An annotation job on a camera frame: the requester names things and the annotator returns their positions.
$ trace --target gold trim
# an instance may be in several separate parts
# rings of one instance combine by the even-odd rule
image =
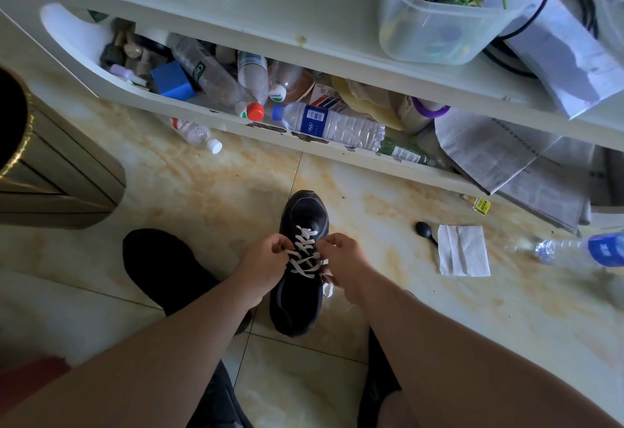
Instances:
[[[7,73],[9,73],[9,75],[11,75],[13,79],[15,79],[17,83],[20,85],[20,87],[22,88],[22,93],[24,94],[24,97],[26,98],[26,114],[28,118],[26,121],[26,127],[24,128],[24,136],[22,137],[22,140],[20,141],[18,149],[13,153],[13,155],[11,156],[11,159],[6,163],[6,165],[4,165],[2,170],[0,170],[0,180],[4,177],[4,175],[6,175],[8,172],[11,171],[11,168],[15,166],[15,163],[17,163],[22,157],[22,155],[24,154],[24,150],[26,150],[28,142],[30,142],[30,139],[33,136],[33,126],[34,126],[34,120],[35,120],[35,116],[33,113],[33,109],[35,109],[35,105],[33,102],[33,94],[31,93],[30,89],[28,89],[28,86],[26,85],[24,80],[22,80],[22,78],[20,78],[15,72],[13,72],[12,70],[8,68],[3,68],[3,69]]]

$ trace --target trash can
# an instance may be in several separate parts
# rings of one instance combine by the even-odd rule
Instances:
[[[121,202],[121,164],[0,68],[0,224],[80,229]]]

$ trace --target red fabric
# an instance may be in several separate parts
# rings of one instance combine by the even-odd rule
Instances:
[[[69,369],[64,359],[50,357],[0,374],[0,417]]]

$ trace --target hand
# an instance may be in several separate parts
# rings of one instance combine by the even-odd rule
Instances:
[[[280,281],[290,259],[285,249],[294,250],[290,239],[272,234],[252,244],[238,263],[232,278],[249,290],[253,303],[250,307],[260,304]]]
[[[347,300],[358,302],[358,284],[367,272],[375,272],[355,239],[336,233],[316,243],[323,259],[329,259],[327,268],[321,270],[325,280],[344,289]]]

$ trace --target white shoelace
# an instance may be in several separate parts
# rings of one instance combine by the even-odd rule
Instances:
[[[305,229],[304,227],[301,227],[301,226],[297,226],[297,228],[301,231],[301,235],[295,236],[295,239],[297,239],[297,242],[294,243],[294,246],[297,249],[299,249],[299,251],[287,250],[287,253],[289,253],[292,256],[295,256],[298,259],[298,260],[295,260],[293,258],[290,259],[290,263],[294,267],[294,269],[292,269],[291,272],[295,274],[303,275],[304,277],[307,277],[307,278],[314,278],[313,273],[318,271],[321,268],[321,266],[326,264],[326,261],[321,260],[321,254],[319,252],[313,252],[312,255],[310,255],[309,253],[310,250],[314,249],[314,243],[316,242],[312,237],[314,235],[317,235],[318,231],[313,231],[312,229]],[[307,257],[301,257],[302,252],[304,252]],[[312,262],[310,262],[310,260],[315,260],[316,264],[313,265]],[[302,269],[301,264],[306,264],[309,268]],[[325,290],[327,288],[329,288],[330,290],[328,294],[325,294]],[[323,295],[329,298],[330,296],[332,296],[333,292],[334,292],[334,284],[325,282],[323,284]]]

